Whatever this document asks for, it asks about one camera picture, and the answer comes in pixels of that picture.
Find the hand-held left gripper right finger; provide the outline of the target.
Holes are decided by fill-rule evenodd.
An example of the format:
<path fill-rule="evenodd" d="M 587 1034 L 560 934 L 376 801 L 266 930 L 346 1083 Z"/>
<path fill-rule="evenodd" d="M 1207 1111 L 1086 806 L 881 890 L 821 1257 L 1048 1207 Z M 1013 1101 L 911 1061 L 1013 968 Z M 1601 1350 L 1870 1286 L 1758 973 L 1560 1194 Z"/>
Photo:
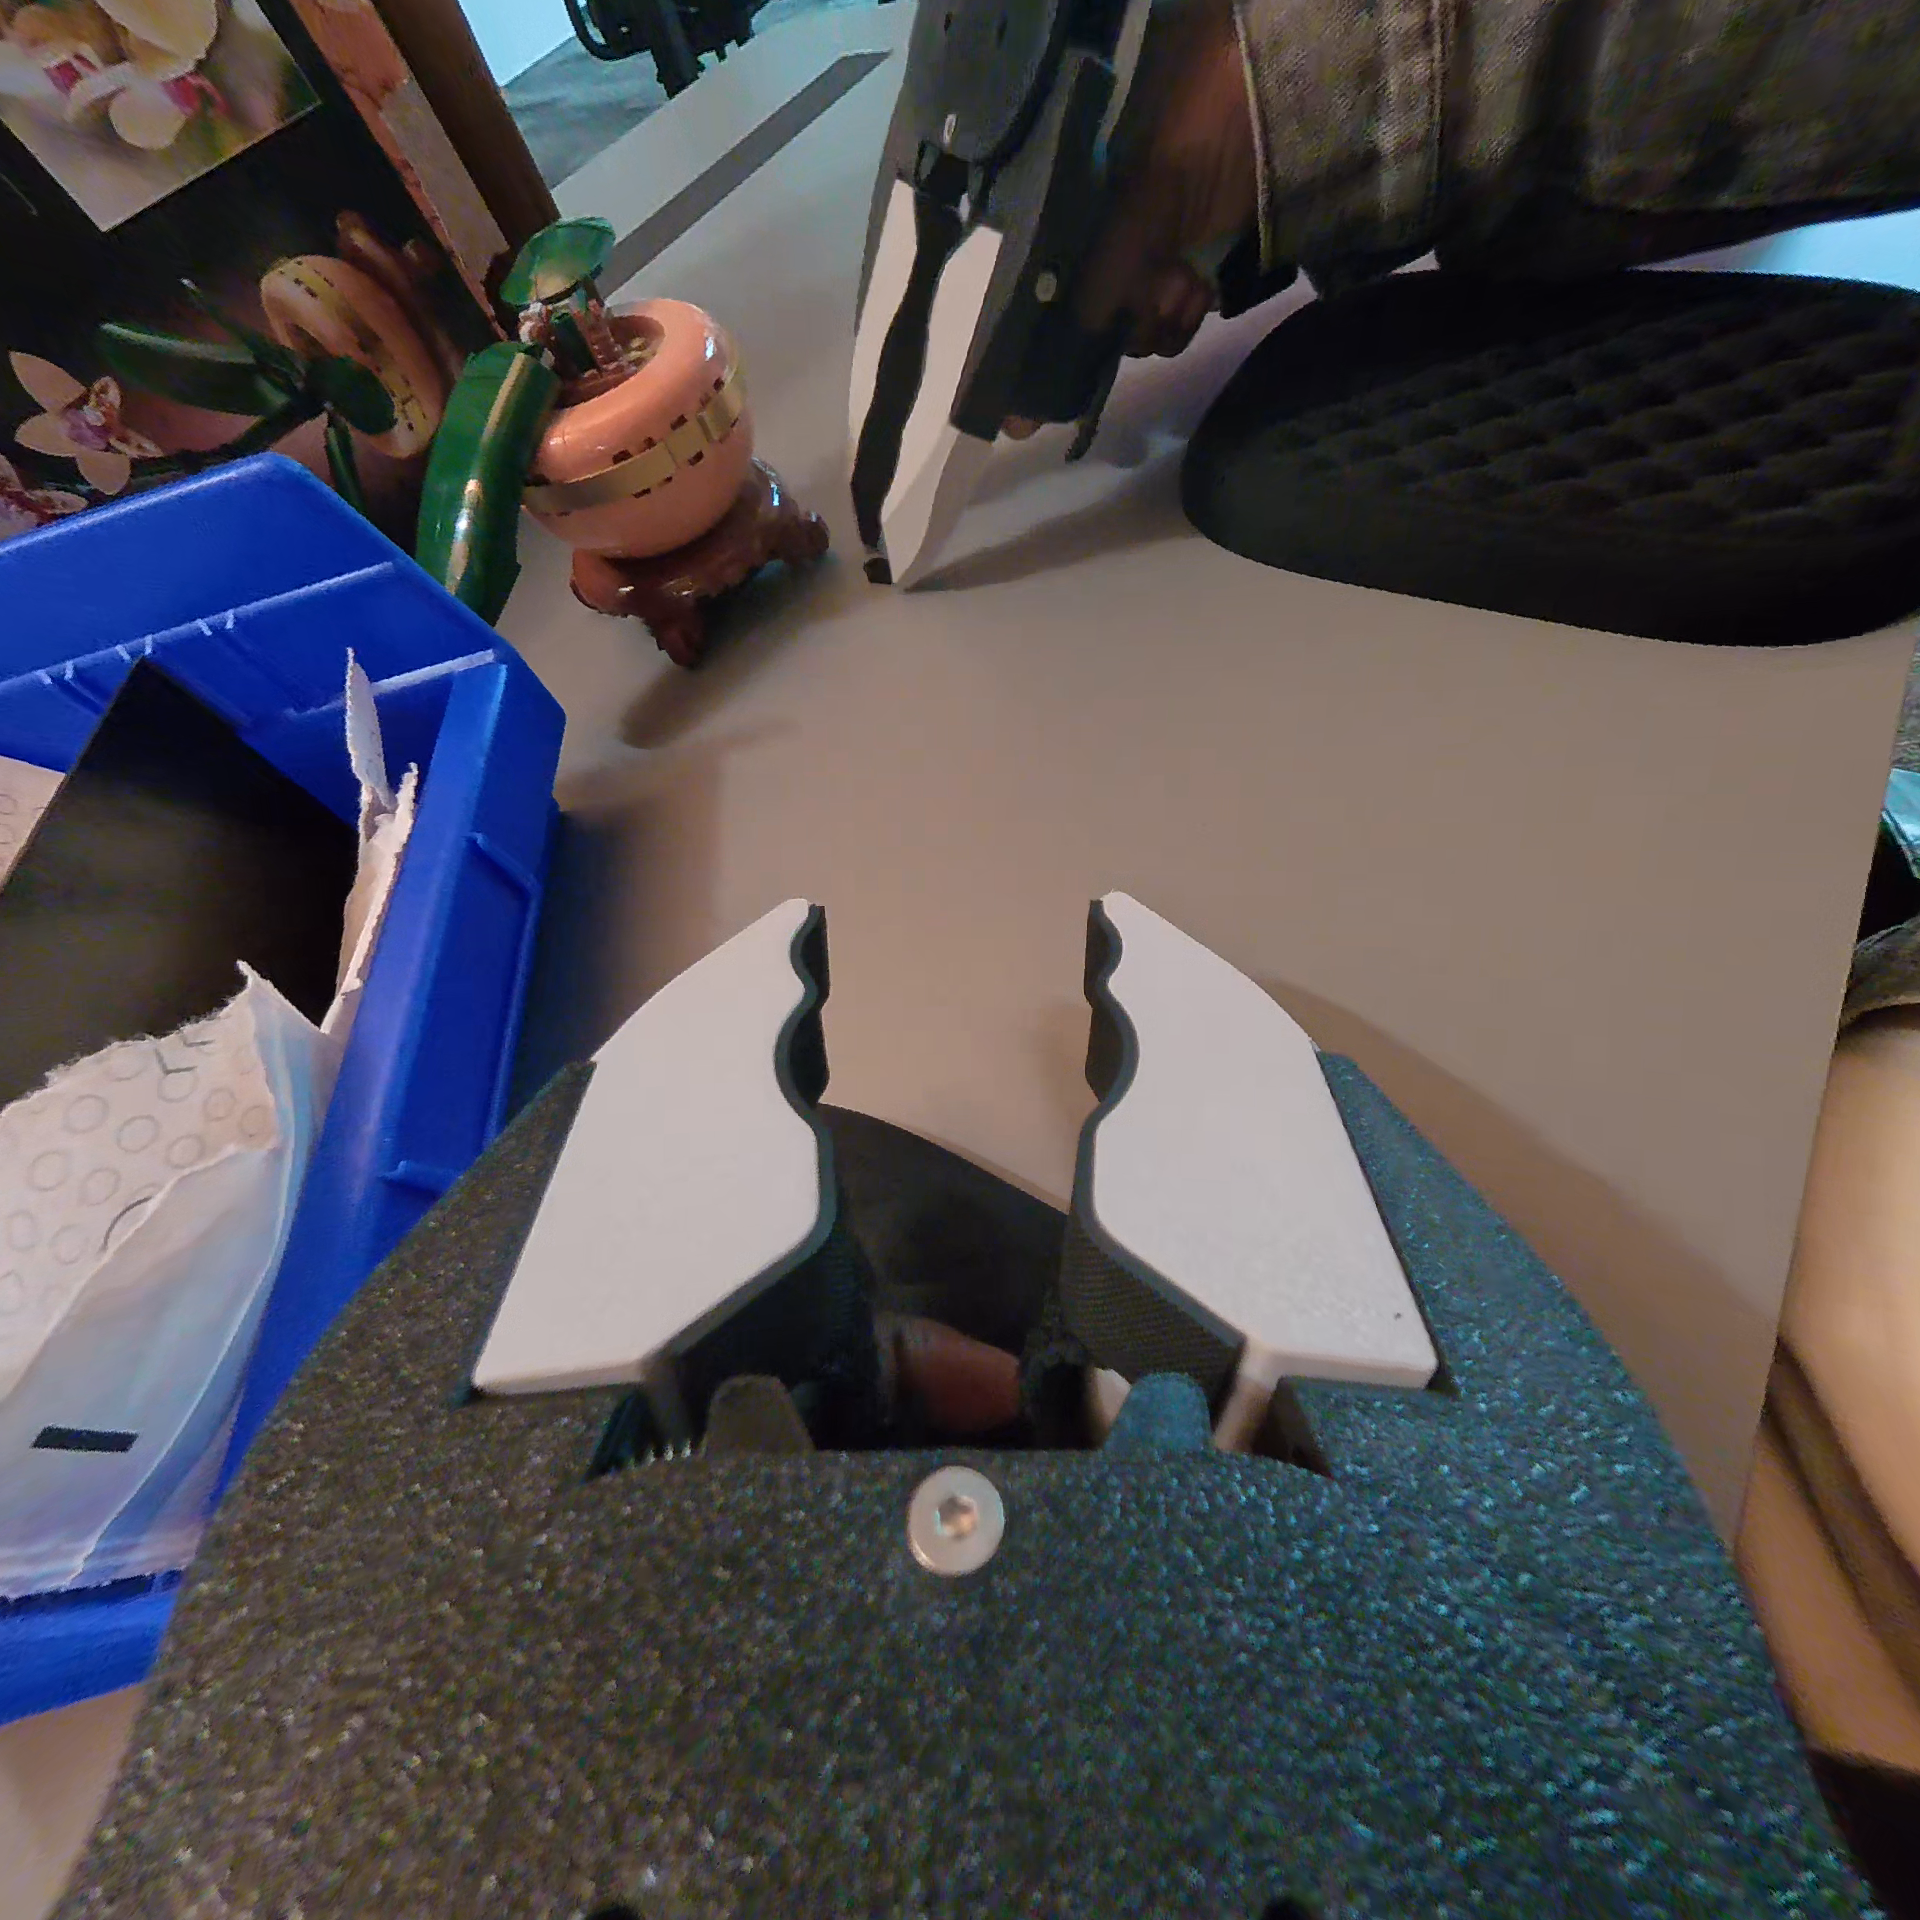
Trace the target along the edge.
<path fill-rule="evenodd" d="M 1318 1046 L 1246 974 L 1131 894 L 1086 923 L 1086 1083 L 1064 1328 L 1093 1370 L 1197 1393 L 1210 1441 L 1304 1431 L 1293 1386 L 1426 1393 L 1443 1354 Z"/>

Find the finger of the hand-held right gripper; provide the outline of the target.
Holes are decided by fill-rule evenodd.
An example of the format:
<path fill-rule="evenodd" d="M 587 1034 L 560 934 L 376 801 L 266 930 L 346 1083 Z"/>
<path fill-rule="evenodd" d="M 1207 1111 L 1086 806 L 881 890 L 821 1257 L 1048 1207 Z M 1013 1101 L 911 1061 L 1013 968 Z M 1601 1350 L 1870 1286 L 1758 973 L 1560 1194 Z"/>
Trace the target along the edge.
<path fill-rule="evenodd" d="M 863 554 L 881 551 L 881 503 L 918 398 L 941 280 L 941 201 L 894 180 L 881 223 L 851 366 L 851 510 Z"/>
<path fill-rule="evenodd" d="M 1000 248 L 1000 233 L 971 230 L 936 286 L 923 378 L 881 503 L 881 551 L 894 588 L 931 580 L 996 447 L 996 436 L 964 431 L 954 413 Z"/>

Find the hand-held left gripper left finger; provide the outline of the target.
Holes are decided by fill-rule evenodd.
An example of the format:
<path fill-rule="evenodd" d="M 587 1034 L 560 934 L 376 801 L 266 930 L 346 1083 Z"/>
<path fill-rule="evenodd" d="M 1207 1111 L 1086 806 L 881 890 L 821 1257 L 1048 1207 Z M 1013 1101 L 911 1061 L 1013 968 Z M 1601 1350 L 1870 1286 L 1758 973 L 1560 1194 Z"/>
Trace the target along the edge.
<path fill-rule="evenodd" d="M 707 1398 L 717 1343 L 836 1223 L 826 914 L 784 900 L 661 987 L 590 1061 L 468 1373 L 480 1398 Z"/>

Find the lego flower pot model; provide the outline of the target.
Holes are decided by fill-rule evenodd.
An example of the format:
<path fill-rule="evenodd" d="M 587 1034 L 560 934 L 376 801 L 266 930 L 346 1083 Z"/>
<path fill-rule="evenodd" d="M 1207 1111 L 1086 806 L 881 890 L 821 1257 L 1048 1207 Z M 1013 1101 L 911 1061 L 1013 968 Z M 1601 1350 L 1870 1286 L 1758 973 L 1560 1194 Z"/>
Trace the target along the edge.
<path fill-rule="evenodd" d="M 590 613 L 634 617 L 697 668 L 708 606 L 821 563 L 828 523 L 760 461 L 741 347 L 707 310 L 613 307 L 607 334 L 613 360 L 560 387 L 523 510 L 566 544 Z"/>

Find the rounded green lego leaf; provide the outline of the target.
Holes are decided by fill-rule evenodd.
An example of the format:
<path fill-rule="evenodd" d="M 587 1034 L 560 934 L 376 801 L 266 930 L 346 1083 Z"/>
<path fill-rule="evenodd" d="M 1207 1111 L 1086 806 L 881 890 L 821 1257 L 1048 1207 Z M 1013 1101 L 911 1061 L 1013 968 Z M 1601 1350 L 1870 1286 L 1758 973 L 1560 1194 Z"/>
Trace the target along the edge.
<path fill-rule="evenodd" d="M 536 307 L 564 307 L 577 296 L 597 297 L 597 280 L 616 246 L 618 234 L 610 221 L 558 221 L 518 253 L 501 278 L 497 303 L 523 316 Z"/>

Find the blue plastic bin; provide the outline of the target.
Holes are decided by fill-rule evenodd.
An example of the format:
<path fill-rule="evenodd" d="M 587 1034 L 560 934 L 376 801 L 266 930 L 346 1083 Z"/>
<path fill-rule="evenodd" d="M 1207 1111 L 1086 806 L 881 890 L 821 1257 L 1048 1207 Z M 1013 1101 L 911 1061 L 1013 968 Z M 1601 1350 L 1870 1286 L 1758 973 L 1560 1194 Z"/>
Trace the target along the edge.
<path fill-rule="evenodd" d="M 326 1326 L 506 1114 L 540 918 L 564 714 L 531 668 L 367 517 L 276 456 L 211 470 L 3 544 L 3 761 L 68 776 L 121 688 L 188 693 L 247 750 L 341 816 L 357 867 L 344 687 L 373 677 L 390 773 L 421 768 L 414 834 L 373 963 L 211 1501 Z M 136 1018 L 133 1041 L 211 1018 L 261 974 L 323 1027 L 280 961 L 221 963 L 211 1013 Z M 148 1678 L 181 1568 L 3 1597 L 3 1721 Z"/>

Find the plain white paper bag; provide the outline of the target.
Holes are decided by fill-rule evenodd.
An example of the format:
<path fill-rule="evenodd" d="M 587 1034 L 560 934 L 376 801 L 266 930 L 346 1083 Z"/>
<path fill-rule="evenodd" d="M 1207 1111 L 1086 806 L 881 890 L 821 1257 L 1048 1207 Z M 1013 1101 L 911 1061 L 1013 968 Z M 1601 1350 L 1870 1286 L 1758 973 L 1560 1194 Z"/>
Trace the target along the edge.
<path fill-rule="evenodd" d="M 357 867 L 344 906 L 344 947 L 337 991 L 323 1034 L 344 1050 L 373 981 L 373 963 L 397 890 L 400 867 L 414 834 L 421 768 L 393 777 L 373 677 L 350 653 L 344 687 L 344 727 L 350 768 L 357 781 Z"/>

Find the circle print white paper bag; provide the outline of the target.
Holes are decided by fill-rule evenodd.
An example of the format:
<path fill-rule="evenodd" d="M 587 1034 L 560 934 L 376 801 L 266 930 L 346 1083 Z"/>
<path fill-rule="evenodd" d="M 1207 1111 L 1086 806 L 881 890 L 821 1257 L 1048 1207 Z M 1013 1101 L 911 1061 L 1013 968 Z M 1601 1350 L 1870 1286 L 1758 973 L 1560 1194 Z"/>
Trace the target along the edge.
<path fill-rule="evenodd" d="M 341 1050 L 261 974 L 3 1111 L 3 1597 L 198 1548 Z"/>

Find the person's right forearm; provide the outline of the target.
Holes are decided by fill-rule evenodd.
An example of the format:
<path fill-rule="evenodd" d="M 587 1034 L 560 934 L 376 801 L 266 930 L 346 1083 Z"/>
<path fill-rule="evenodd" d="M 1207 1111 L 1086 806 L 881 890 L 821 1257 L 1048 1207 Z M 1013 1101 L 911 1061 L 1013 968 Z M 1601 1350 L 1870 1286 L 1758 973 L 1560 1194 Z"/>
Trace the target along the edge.
<path fill-rule="evenodd" d="M 1916 4 L 1238 4 L 1266 266 L 1590 278 L 1918 207 Z"/>

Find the orchid print lego box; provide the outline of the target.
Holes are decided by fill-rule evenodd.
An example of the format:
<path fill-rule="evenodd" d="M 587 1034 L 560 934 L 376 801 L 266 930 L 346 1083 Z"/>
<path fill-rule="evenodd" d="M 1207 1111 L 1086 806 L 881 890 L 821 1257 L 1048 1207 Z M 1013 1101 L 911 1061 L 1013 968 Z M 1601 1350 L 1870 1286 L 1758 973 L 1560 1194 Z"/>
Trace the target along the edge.
<path fill-rule="evenodd" d="M 457 4 L 7 4 L 3 541 L 278 451 L 414 547 L 554 216 Z"/>

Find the person's right hand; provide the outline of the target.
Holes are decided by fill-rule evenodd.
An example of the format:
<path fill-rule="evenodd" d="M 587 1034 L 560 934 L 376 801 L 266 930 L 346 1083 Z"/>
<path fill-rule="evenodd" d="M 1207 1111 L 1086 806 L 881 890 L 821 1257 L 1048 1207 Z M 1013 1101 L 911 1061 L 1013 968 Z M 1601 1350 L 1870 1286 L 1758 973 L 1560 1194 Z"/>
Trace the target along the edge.
<path fill-rule="evenodd" d="M 1211 258 L 1257 223 L 1261 160 L 1231 4 L 1171 4 L 1147 27 L 1108 197 L 1074 286 L 1093 334 L 1180 356 L 1214 307 Z"/>

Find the person's left hand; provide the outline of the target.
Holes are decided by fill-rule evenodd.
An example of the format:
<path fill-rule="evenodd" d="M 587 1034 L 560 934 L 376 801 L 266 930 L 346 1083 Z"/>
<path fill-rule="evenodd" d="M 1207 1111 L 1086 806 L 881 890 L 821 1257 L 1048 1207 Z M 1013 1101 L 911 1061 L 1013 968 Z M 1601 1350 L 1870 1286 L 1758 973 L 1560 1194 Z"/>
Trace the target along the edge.
<path fill-rule="evenodd" d="M 918 1316 L 878 1317 L 881 1436 L 894 1448 L 996 1443 L 1024 1428 L 1020 1357 Z"/>

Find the person's beige trousers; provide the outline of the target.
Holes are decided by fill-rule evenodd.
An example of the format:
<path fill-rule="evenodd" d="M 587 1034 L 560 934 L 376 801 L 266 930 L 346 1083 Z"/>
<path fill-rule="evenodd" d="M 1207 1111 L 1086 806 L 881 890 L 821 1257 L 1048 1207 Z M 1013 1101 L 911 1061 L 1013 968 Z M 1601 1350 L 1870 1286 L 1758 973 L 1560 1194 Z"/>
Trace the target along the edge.
<path fill-rule="evenodd" d="M 1831 1057 L 1737 1534 L 1788 1710 L 1918 1780 L 1918 1008 Z"/>

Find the person's grey denim jacket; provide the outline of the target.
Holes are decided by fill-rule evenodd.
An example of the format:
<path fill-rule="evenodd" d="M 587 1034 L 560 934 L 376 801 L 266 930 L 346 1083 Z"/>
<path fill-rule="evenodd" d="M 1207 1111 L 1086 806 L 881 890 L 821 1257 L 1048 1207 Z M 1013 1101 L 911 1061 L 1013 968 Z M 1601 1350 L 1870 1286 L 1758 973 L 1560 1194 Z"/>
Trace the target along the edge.
<path fill-rule="evenodd" d="M 1847 978 L 1837 1033 L 1918 1008 L 1918 918 L 1863 938 Z"/>

